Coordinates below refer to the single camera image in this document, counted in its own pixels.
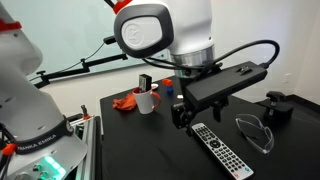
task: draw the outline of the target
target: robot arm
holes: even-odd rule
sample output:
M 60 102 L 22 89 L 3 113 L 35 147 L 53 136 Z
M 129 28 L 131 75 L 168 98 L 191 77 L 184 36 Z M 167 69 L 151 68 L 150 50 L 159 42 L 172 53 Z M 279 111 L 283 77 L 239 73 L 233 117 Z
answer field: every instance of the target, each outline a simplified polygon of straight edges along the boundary
M 214 59 L 211 1 L 124 0 L 114 6 L 114 33 L 120 48 L 135 58 L 168 49 L 173 62 L 201 66 Z M 184 79 L 194 70 L 176 70 Z
M 267 75 L 266 69 L 279 53 L 276 42 L 261 40 L 214 60 L 209 0 L 183 3 L 172 0 L 124 0 L 113 9 L 117 14 L 115 38 L 125 53 L 135 58 L 148 58 L 168 49 L 174 63 L 190 67 L 175 70 L 184 95 L 183 103 L 171 107 L 173 123 L 177 128 L 189 128 L 196 114 L 209 107 L 213 107 L 213 115 L 220 121 L 220 111 L 228 105 L 227 97 L 263 80 Z M 220 69 L 222 64 L 218 62 L 222 59 L 244 48 L 264 43 L 272 44 L 276 49 L 268 63 L 256 65 L 247 62 Z M 191 70 L 191 67 L 203 68 Z

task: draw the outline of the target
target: red object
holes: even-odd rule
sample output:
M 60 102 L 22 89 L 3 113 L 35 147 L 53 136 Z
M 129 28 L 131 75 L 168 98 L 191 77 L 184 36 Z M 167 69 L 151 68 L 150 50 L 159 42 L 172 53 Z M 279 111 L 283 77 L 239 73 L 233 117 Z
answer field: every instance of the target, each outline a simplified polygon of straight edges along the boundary
M 166 86 L 172 86 L 172 80 L 170 79 L 162 79 L 162 84 Z
M 118 14 L 118 12 L 119 12 L 122 8 L 126 7 L 126 5 L 128 5 L 131 1 L 132 1 L 132 0 L 124 0 L 124 1 L 122 1 L 122 2 L 117 2 L 117 3 L 113 6 L 113 12 L 114 12 L 115 14 Z
M 12 155 L 17 149 L 17 145 L 15 144 L 8 144 L 4 149 L 2 149 L 2 154 L 5 156 Z
M 84 120 L 88 120 L 88 119 L 90 119 L 90 115 L 87 114 L 86 116 L 82 116 L 82 118 L 83 118 Z
M 131 111 L 137 106 L 137 102 L 132 93 L 128 94 L 123 99 L 113 100 L 113 108 L 124 111 Z
M 157 109 L 157 107 L 159 107 L 159 105 L 160 105 L 160 103 L 161 103 L 161 97 L 160 97 L 160 95 L 159 95 L 158 93 L 156 93 L 156 92 L 152 92 L 151 94 L 158 99 L 158 104 L 153 107 L 153 109 Z
M 14 23 L 5 23 L 2 19 L 0 19 L 0 32 L 16 30 L 21 28 L 22 26 L 18 21 Z

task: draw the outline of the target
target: remote control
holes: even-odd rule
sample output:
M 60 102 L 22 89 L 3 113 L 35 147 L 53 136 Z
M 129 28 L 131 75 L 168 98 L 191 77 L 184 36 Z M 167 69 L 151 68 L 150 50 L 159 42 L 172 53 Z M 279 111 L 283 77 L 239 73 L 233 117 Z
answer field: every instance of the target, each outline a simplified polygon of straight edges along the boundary
M 192 126 L 192 129 L 234 179 L 247 179 L 254 174 L 252 169 L 213 134 L 206 125 L 199 123 Z

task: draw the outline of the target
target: cable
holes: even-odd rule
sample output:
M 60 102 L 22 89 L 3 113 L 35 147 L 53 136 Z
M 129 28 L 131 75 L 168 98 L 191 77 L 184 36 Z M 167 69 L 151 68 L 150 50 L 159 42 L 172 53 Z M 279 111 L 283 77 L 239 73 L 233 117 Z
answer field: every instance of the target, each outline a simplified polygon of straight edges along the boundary
M 180 64 L 177 64 L 177 63 L 173 63 L 173 62 L 169 62 L 169 61 L 165 61 L 165 60 L 161 60 L 161 59 L 156 59 L 156 58 L 147 58 L 147 59 L 150 59 L 150 60 L 153 60 L 153 61 L 158 61 L 158 62 L 161 62 L 161 63 L 164 63 L 164 64 L 169 64 L 169 65 L 172 65 L 172 66 L 175 66 L 175 67 L 179 67 L 179 68 L 182 68 L 182 69 L 190 69 L 190 70 L 202 70 L 203 66 L 200 67 L 200 66 L 184 66 L 184 65 L 180 65 Z
M 83 58 L 83 59 L 81 59 L 81 60 L 86 61 L 86 60 L 92 58 L 94 55 L 96 55 L 96 54 L 101 50 L 101 48 L 104 46 L 104 44 L 105 44 L 105 43 L 103 42 L 103 43 L 101 44 L 101 46 L 100 46 L 93 54 L 91 54 L 91 55 L 88 56 L 87 58 Z M 66 69 L 63 69 L 63 70 L 54 72 L 54 73 L 52 73 L 52 74 L 57 74 L 57 73 L 61 73 L 61 72 L 67 71 L 67 70 L 69 70 L 69 69 L 72 69 L 72 68 L 76 67 L 77 65 L 79 65 L 79 64 L 81 64 L 81 63 L 82 63 L 82 61 L 80 61 L 80 62 L 78 62 L 78 63 L 76 63 L 76 64 L 74 64 L 74 65 L 72 65 L 72 66 L 70 66 L 70 67 L 68 67 L 68 68 L 66 68 Z M 35 77 L 35 78 L 33 78 L 33 79 L 30 79 L 29 81 L 31 82 L 31 81 L 34 81 L 34 80 L 36 80 L 36 79 L 38 79 L 38 78 L 41 78 L 41 76 Z
M 114 7 L 114 3 L 111 0 L 104 0 L 111 8 Z
M 240 46 L 228 53 L 226 53 L 225 55 L 215 59 L 212 61 L 212 66 L 215 65 L 216 63 L 224 60 L 225 58 L 231 56 L 232 54 L 238 52 L 238 51 L 241 51 L 243 49 L 246 49 L 248 47 L 251 47 L 251 46 L 255 46 L 255 45 L 259 45 L 259 44 L 271 44 L 275 47 L 275 52 L 274 52 L 274 55 L 271 57 L 271 59 L 266 62 L 266 63 L 262 63 L 260 64 L 259 66 L 263 67 L 264 69 L 268 69 L 269 66 L 274 62 L 274 60 L 278 57 L 279 55 L 279 52 L 280 52 L 280 46 L 277 42 L 275 41 L 272 41 L 272 40 L 259 40 L 259 41 L 254 41 L 254 42 L 251 42 L 251 43 L 248 43 L 248 44 L 245 44 L 243 46 Z M 149 61 L 147 61 L 146 59 L 143 59 L 144 62 L 146 62 L 147 64 L 151 65 L 151 66 L 155 66 L 155 67 L 159 67 L 159 68 L 164 68 L 164 69 L 173 69 L 173 70 L 203 70 L 203 67 L 204 66 L 184 66 L 184 65 L 179 65 L 177 63 L 173 63 L 173 62 L 169 62 L 169 61 L 165 61 L 165 60 L 161 60 L 161 59 L 156 59 L 156 58 L 147 58 L 147 59 L 150 59 L 150 60 L 153 60 L 153 61 L 157 61 L 157 62 L 161 62 L 161 63 L 164 63 L 164 64 L 169 64 L 169 65 L 172 65 L 174 67 L 169 67 L 169 66 L 162 66 L 162 65 L 158 65 L 158 64 L 155 64 L 155 63 L 151 63 Z
M 236 52 L 238 52 L 240 50 L 246 49 L 246 48 L 251 47 L 251 46 L 259 45 L 259 44 L 271 44 L 271 45 L 273 45 L 275 47 L 275 52 L 274 52 L 274 55 L 272 56 L 272 58 L 268 62 L 260 64 L 260 66 L 262 66 L 263 68 L 268 69 L 270 64 L 273 63 L 273 61 L 278 57 L 279 52 L 280 52 L 279 44 L 277 42 L 275 42 L 275 41 L 272 41 L 272 40 L 259 40 L 259 41 L 254 41 L 254 42 L 245 44 L 243 46 L 240 46 L 240 47 L 228 52 L 227 54 L 215 59 L 213 61 L 213 64 L 216 64 L 217 62 L 222 61 L 223 59 L 231 56 L 232 54 L 234 54 L 234 53 L 236 53 Z
M 82 62 L 80 61 L 80 62 L 78 62 L 78 63 L 76 63 L 76 64 L 74 64 L 74 65 L 72 65 L 72 66 L 70 66 L 70 67 L 68 67 L 68 68 L 66 68 L 66 69 L 63 69 L 63 70 L 58 71 L 58 72 L 54 72 L 53 74 L 67 71 L 67 70 L 69 70 L 69 69 L 71 69 L 71 68 L 73 68 L 73 67 L 75 67 L 75 66 L 77 66 L 77 65 L 79 65 L 79 64 L 81 64 L 81 63 L 82 63 Z
M 94 55 L 96 55 L 96 54 L 101 50 L 101 48 L 102 48 L 103 46 L 104 46 L 104 42 L 101 44 L 101 46 L 100 46 L 93 54 L 91 54 L 91 55 L 88 56 L 87 58 L 83 58 L 83 59 L 81 59 L 81 60 L 86 61 L 86 60 L 92 58 Z M 80 61 L 80 62 L 78 62 L 78 63 L 76 63 L 76 64 L 74 64 L 74 65 L 72 65 L 72 66 L 70 66 L 70 67 L 68 67 L 68 68 L 66 68 L 66 69 L 63 69 L 63 70 L 58 71 L 58 72 L 55 72 L 55 73 L 53 73 L 53 74 L 67 71 L 67 70 L 72 69 L 73 67 L 75 67 L 75 66 L 77 66 L 77 65 L 79 65 L 79 64 L 81 64 L 81 63 L 82 63 L 82 61 Z
M 8 157 L 7 157 L 6 164 L 4 165 L 4 169 L 3 169 L 3 171 L 2 171 L 0 180 L 4 180 L 4 178 L 5 178 L 6 174 L 7 174 L 7 171 L 8 171 L 8 167 L 9 167 L 10 160 L 11 160 L 11 156 L 8 156 Z
M 159 65 L 159 64 L 155 64 L 155 63 L 152 63 L 146 59 L 142 59 L 142 61 L 144 61 L 145 63 L 151 65 L 151 66 L 154 66 L 154 67 L 157 67 L 157 68 L 162 68 L 162 69 L 169 69 L 169 70 L 182 70 L 181 68 L 178 68 L 178 67 L 172 67 L 172 66 L 163 66 L 163 65 Z
M 38 76 L 38 77 L 35 77 L 35 78 L 33 78 L 33 79 L 30 79 L 29 81 L 34 81 L 34 80 L 36 80 L 36 79 L 38 79 L 38 78 L 40 78 L 41 76 Z
M 84 58 L 84 60 L 88 60 L 90 58 L 92 58 L 92 56 L 96 55 L 97 52 L 100 51 L 100 49 L 104 46 L 104 42 L 101 44 L 101 46 L 96 50 L 96 52 L 94 52 L 91 56 L 87 57 L 87 58 Z

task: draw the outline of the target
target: blue object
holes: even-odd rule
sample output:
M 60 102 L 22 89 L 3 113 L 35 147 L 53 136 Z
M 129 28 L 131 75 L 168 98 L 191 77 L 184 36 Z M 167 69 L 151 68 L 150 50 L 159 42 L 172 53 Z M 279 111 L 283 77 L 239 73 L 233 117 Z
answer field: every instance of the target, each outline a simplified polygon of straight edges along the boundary
M 172 95 L 173 94 L 173 86 L 166 86 L 167 87 L 167 94 Z

